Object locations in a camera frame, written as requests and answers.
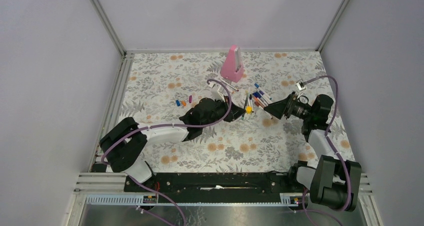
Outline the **red brown capped marker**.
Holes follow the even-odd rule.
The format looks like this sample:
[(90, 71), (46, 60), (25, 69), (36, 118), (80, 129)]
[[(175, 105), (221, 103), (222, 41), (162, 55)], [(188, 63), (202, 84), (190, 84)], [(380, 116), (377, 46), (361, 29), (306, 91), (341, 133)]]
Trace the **red brown capped marker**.
[(257, 107), (259, 107), (261, 110), (263, 110), (263, 111), (264, 111), (264, 108), (263, 108), (263, 106), (261, 105), (261, 103), (259, 103), (259, 102), (255, 101), (255, 102), (254, 102), (254, 104), (255, 104)]

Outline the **dark green marker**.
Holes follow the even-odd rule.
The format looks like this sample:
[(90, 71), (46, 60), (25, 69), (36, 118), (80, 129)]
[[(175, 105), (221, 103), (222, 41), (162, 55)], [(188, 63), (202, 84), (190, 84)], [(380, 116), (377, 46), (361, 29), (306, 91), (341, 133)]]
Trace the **dark green marker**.
[(245, 114), (246, 114), (246, 104), (245, 104), (245, 101), (246, 101), (246, 96), (245, 96), (244, 106), (243, 106), (244, 112), (243, 112), (243, 115), (241, 116), (241, 119), (242, 120), (244, 120), (244, 117), (245, 117)]

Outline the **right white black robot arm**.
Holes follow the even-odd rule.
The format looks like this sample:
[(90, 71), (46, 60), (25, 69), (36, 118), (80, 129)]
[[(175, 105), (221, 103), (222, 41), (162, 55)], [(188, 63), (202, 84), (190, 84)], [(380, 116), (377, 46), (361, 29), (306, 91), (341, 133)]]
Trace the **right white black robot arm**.
[(301, 101), (302, 95), (290, 93), (285, 99), (269, 103), (264, 110), (277, 119), (291, 116), (302, 120), (301, 133), (319, 157), (316, 168), (296, 163), (290, 168), (287, 185), (291, 191), (309, 190), (313, 203), (333, 210), (354, 211), (358, 203), (362, 167), (344, 160), (331, 141), (329, 114), (335, 103), (319, 94), (312, 104)]

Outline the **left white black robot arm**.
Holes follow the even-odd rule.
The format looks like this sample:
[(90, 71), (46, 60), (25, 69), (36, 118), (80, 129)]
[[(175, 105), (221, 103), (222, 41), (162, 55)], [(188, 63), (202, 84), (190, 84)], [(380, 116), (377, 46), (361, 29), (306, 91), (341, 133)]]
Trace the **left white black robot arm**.
[(142, 191), (155, 185), (154, 172), (140, 158), (143, 149), (160, 143), (191, 141), (203, 133), (205, 127), (221, 121), (233, 122), (246, 110), (232, 103), (230, 96), (221, 99), (202, 98), (176, 122), (140, 127), (133, 117), (124, 118), (99, 142), (103, 155), (101, 163), (113, 172), (125, 173), (135, 180)]

